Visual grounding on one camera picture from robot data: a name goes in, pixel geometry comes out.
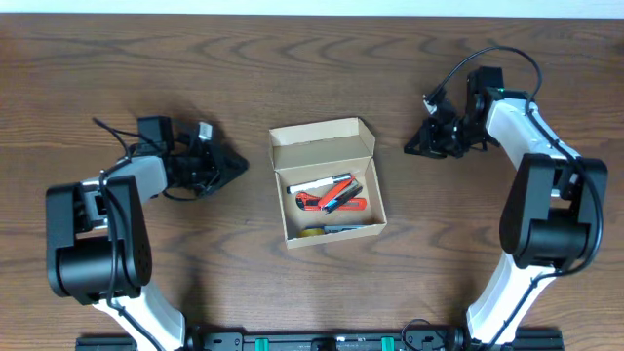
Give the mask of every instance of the marker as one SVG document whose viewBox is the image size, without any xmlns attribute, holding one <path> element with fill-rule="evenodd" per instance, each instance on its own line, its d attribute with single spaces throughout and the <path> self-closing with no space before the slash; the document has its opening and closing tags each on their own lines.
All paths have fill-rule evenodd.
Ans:
<svg viewBox="0 0 624 351">
<path fill-rule="evenodd" d="M 299 191 L 314 189 L 321 186 L 332 185 L 351 178 L 351 174 L 328 176 L 323 179 L 308 181 L 306 183 L 291 185 L 286 188 L 288 194 L 294 194 Z"/>
</svg>

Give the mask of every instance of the box flap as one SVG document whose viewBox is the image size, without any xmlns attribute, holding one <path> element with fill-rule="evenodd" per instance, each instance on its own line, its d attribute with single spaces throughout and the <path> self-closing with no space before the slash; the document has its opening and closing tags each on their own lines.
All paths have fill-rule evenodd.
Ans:
<svg viewBox="0 0 624 351">
<path fill-rule="evenodd" d="M 274 170 L 370 157 L 374 136 L 357 117 L 269 131 Z"/>
</svg>

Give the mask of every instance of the white wall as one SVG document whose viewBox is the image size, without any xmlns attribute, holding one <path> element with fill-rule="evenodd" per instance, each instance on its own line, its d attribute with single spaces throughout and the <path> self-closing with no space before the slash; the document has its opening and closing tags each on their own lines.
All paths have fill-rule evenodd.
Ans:
<svg viewBox="0 0 624 351">
<path fill-rule="evenodd" d="M 622 19 L 624 0 L 0 0 L 0 12 Z"/>
</svg>

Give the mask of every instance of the cardboard box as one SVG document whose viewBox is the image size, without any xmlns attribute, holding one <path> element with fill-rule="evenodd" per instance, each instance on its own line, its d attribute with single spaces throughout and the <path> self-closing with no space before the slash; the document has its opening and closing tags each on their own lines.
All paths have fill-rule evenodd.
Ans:
<svg viewBox="0 0 624 351">
<path fill-rule="evenodd" d="M 284 237 L 289 249 L 329 243 L 344 239 L 378 235 L 387 224 L 377 172 L 372 159 L 374 136 L 359 118 L 313 123 L 273 129 L 270 156 L 277 181 L 282 210 Z M 364 189 L 357 197 L 367 199 L 363 211 L 303 211 L 295 194 L 287 194 L 290 185 L 327 176 L 351 173 Z M 310 195 L 323 196 L 333 185 L 310 189 Z M 313 226 L 365 225 L 339 233 L 298 238 L 299 232 Z"/>
</svg>

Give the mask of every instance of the yellow object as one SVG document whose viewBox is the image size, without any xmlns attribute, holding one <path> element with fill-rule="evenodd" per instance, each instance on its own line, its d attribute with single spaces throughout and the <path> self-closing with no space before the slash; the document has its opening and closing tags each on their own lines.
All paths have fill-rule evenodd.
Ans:
<svg viewBox="0 0 624 351">
<path fill-rule="evenodd" d="M 305 229 L 299 233 L 299 238 L 307 238 L 309 236 L 317 236 L 323 234 L 325 234 L 325 230 L 323 230 L 322 228 Z"/>
</svg>

